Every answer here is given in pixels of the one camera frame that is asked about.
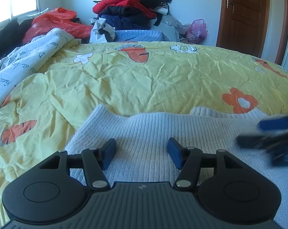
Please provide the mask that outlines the brown wooden door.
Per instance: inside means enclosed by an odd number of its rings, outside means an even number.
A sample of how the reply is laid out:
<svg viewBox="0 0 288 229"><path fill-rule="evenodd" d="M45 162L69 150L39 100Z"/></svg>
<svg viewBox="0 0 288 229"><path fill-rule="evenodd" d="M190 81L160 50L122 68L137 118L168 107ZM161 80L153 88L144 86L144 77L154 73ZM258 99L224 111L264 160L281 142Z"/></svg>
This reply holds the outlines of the brown wooden door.
<svg viewBox="0 0 288 229"><path fill-rule="evenodd" d="M288 0L230 0L220 5L217 47L282 64L288 40Z"/></svg>

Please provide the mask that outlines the red plastic bag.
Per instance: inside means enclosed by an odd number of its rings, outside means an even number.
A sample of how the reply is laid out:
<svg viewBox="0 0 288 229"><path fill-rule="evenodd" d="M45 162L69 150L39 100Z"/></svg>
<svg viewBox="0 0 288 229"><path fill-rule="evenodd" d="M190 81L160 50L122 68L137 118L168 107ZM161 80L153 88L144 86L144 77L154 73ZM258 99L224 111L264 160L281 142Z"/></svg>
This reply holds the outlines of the red plastic bag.
<svg viewBox="0 0 288 229"><path fill-rule="evenodd" d="M84 39L89 37L93 26L73 22L72 19L76 17L77 13L75 11L62 7L46 12L33 19L32 26L24 35L22 43L26 44L33 38L47 34L54 28L60 28L71 34L74 38Z"/></svg>

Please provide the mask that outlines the black clothes by window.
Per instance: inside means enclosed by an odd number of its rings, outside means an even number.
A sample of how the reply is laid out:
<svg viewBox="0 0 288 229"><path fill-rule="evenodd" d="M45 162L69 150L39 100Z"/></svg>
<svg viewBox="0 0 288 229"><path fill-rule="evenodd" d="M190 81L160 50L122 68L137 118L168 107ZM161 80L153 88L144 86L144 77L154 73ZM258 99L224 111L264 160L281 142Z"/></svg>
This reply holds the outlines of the black clothes by window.
<svg viewBox="0 0 288 229"><path fill-rule="evenodd" d="M22 45L22 40L32 26L32 21L33 19L27 19L19 24L15 18L0 31L0 60Z"/></svg>

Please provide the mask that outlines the white printed quilt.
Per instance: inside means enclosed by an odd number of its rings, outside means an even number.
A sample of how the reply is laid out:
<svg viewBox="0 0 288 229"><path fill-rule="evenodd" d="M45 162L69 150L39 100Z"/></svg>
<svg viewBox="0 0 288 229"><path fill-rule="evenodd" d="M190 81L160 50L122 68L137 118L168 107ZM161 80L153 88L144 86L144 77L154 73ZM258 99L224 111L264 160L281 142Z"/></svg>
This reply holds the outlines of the white printed quilt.
<svg viewBox="0 0 288 229"><path fill-rule="evenodd" d="M75 38L60 28L35 37L0 60L0 107L11 91Z"/></svg>

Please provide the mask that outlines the yellow carrot print bedspread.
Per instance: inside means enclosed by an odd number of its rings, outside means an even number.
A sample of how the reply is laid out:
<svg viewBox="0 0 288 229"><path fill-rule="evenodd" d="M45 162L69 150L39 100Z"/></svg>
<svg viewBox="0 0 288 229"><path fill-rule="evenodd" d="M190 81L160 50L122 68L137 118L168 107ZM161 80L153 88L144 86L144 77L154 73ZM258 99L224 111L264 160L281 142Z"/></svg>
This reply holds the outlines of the yellow carrot print bedspread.
<svg viewBox="0 0 288 229"><path fill-rule="evenodd" d="M64 149L93 109L112 113L288 114L288 73L274 63L223 48L177 42L82 44L57 51L20 82L0 107L1 196L15 178Z"/></svg>

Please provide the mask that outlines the grey plastic wrapped bundle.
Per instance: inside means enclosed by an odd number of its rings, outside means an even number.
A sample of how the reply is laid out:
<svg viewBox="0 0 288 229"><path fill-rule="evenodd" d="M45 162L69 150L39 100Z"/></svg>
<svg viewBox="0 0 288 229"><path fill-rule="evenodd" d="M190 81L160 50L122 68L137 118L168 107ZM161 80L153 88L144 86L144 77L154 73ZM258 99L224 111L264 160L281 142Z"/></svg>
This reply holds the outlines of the grey plastic wrapped bundle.
<svg viewBox="0 0 288 229"><path fill-rule="evenodd" d="M184 36L190 24L182 24L170 15L163 15L162 18L150 20L150 29L161 31L169 41L180 41L180 36Z"/></svg>

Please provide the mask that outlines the navy blue jacket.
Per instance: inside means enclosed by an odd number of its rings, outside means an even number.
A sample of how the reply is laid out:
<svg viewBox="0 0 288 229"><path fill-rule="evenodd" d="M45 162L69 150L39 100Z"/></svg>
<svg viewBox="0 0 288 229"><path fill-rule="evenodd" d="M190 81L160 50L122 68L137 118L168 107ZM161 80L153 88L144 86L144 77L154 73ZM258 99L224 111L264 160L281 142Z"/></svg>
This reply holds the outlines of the navy blue jacket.
<svg viewBox="0 0 288 229"><path fill-rule="evenodd" d="M150 18L141 10L134 7L108 6L98 14L116 31L120 30L149 30Z"/></svg>

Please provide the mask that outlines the white crumpled plastic bag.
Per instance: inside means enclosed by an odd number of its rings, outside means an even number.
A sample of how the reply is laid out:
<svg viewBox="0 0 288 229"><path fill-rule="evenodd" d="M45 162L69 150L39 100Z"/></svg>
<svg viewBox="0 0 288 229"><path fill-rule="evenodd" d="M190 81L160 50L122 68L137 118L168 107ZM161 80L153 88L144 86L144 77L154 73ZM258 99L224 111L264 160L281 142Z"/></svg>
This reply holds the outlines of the white crumpled plastic bag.
<svg viewBox="0 0 288 229"><path fill-rule="evenodd" d="M115 28L108 24L106 19L99 18L91 30L89 44L114 42L115 37Z"/></svg>

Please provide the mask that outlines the white knit sweater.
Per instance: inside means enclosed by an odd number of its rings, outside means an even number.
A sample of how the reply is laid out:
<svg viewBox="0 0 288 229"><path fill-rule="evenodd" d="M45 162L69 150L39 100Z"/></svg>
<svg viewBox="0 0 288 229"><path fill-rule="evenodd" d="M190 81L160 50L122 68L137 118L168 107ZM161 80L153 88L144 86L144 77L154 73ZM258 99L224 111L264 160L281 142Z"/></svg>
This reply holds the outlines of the white knit sweater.
<svg viewBox="0 0 288 229"><path fill-rule="evenodd" d="M259 109L225 114L205 107L194 107L188 115L157 112L123 117L99 105L66 145L66 150L69 154L79 154L115 139L116 154L105 171L112 184L174 182L179 171L167 153L170 138L183 147L193 146L208 154L225 149L277 185L282 202L275 221L288 228L288 167L272 167L262 150L241 149L235 143L239 134L256 133L257 124L266 118Z"/></svg>

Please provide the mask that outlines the light blue knit blanket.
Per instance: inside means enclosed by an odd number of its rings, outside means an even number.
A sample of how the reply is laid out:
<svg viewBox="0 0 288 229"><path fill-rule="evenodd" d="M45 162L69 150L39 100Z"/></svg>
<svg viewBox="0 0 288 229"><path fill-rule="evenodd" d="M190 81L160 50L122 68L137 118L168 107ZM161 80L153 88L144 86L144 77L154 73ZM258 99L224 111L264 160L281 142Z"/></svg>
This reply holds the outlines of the light blue knit blanket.
<svg viewBox="0 0 288 229"><path fill-rule="evenodd" d="M152 30L120 30L115 31L114 42L127 41L169 41L169 39L161 31Z"/></svg>

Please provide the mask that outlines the pink plastic bag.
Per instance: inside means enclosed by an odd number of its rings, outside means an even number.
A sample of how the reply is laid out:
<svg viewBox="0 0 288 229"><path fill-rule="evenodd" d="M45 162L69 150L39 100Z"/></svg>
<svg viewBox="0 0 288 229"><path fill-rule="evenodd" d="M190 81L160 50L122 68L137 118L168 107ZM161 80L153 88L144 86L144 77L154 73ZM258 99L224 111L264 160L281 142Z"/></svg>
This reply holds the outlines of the pink plastic bag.
<svg viewBox="0 0 288 229"><path fill-rule="evenodd" d="M186 31L186 39L192 44L201 44L207 37L208 31L206 29L204 19L194 20Z"/></svg>

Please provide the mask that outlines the red jacket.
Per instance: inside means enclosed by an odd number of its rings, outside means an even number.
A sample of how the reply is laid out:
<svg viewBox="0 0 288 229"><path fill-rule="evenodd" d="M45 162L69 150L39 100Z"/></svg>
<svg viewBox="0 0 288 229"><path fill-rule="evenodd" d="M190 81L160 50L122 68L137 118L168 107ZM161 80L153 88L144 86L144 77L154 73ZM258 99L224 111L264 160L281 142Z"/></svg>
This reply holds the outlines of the red jacket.
<svg viewBox="0 0 288 229"><path fill-rule="evenodd" d="M152 10L143 6L140 3L140 0L102 0L92 8L93 13L100 14L108 6L134 7L141 10L150 19L156 17L156 14Z"/></svg>

